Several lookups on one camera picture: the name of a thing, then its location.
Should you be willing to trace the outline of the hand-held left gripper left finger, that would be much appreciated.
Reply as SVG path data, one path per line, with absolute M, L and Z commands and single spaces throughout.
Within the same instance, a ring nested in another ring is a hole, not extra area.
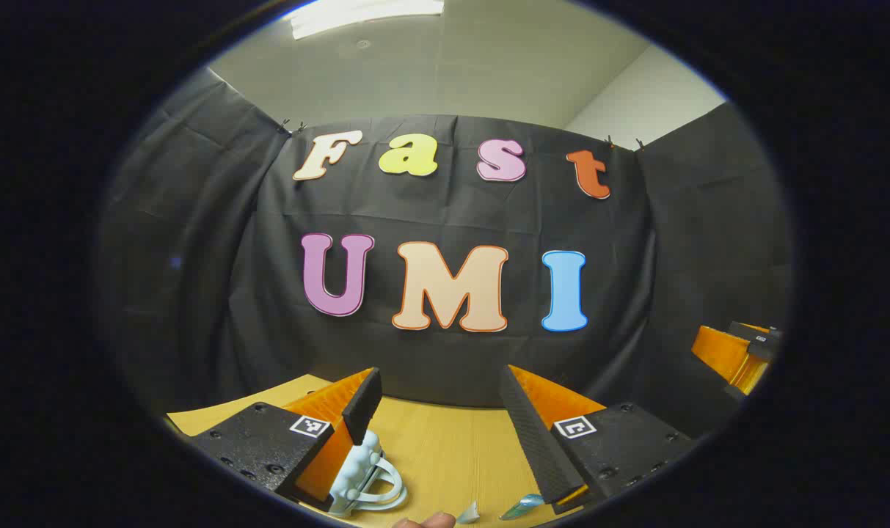
M 336 501 L 331 488 L 382 397 L 372 367 L 284 406 L 251 403 L 189 442 L 257 487 L 328 511 Z

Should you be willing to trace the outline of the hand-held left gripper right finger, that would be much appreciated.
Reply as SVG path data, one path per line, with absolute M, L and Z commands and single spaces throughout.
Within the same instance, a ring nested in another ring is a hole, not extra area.
M 601 404 L 516 365 L 503 368 L 500 396 L 556 514 L 625 494 L 696 446 L 635 402 Z

